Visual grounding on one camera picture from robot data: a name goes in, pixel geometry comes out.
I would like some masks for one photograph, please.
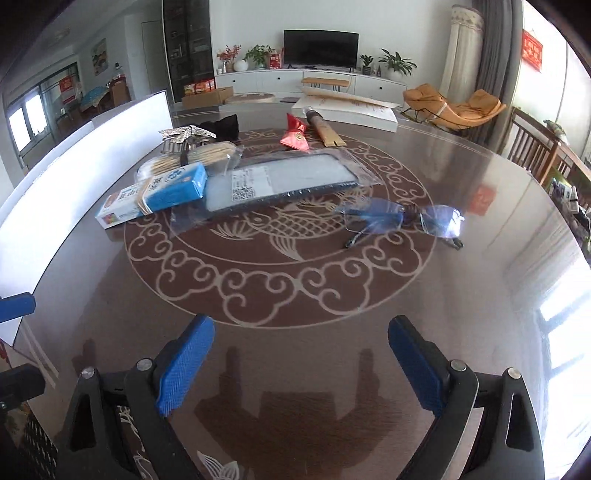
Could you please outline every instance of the red flowers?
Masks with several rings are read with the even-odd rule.
[[[230,48],[228,45],[226,45],[226,50],[218,52],[217,57],[223,61],[234,60],[236,57],[238,57],[238,52],[240,52],[241,47],[242,45],[234,45],[232,48]]]

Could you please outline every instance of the blue box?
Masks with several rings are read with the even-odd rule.
[[[206,182],[207,173],[203,164],[193,163],[155,177],[143,200],[151,211],[158,212],[181,203],[199,200],[203,197]]]

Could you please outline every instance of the orange lounge chair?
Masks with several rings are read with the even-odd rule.
[[[411,109],[421,112],[424,121],[451,130],[464,130],[485,124],[507,106],[490,93],[478,90],[465,103],[448,103],[447,99],[428,83],[404,92],[404,101]]]

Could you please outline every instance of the black clamp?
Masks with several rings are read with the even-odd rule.
[[[544,479],[540,433],[519,371],[489,375],[448,361],[404,315],[391,320],[388,340],[421,406],[435,415],[398,480],[444,477],[473,408],[484,412],[460,480]]]

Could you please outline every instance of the blue clamp pad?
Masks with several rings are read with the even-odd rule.
[[[193,379],[213,344],[215,327],[210,317],[202,316],[180,340],[178,352],[160,376],[156,406],[166,417],[183,403]]]
[[[432,344],[426,342],[403,315],[390,321],[388,342],[422,408],[440,417],[445,408],[443,379],[425,357],[426,347]]]
[[[0,299],[0,323],[30,315],[35,306],[35,297],[30,293]]]

